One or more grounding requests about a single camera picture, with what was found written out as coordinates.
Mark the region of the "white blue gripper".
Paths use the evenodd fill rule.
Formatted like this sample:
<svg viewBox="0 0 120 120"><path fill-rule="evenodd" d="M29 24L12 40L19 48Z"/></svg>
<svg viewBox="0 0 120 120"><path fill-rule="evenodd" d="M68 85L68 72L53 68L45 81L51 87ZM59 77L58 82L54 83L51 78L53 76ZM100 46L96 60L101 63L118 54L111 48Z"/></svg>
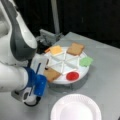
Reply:
<svg viewBox="0 0 120 120"><path fill-rule="evenodd" d="M43 75L48 59L46 57L34 58L26 69L28 83L24 88L23 102L25 104L38 104L44 94L47 79Z"/></svg>

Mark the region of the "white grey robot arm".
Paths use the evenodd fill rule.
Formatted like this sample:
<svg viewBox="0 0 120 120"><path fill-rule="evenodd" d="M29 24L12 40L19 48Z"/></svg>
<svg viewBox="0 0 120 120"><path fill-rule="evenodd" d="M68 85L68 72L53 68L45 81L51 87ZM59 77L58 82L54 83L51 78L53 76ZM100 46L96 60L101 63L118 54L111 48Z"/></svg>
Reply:
<svg viewBox="0 0 120 120"><path fill-rule="evenodd" d="M0 92L28 106L41 100L47 58L37 54L37 41L13 0L0 0Z"/></svg>

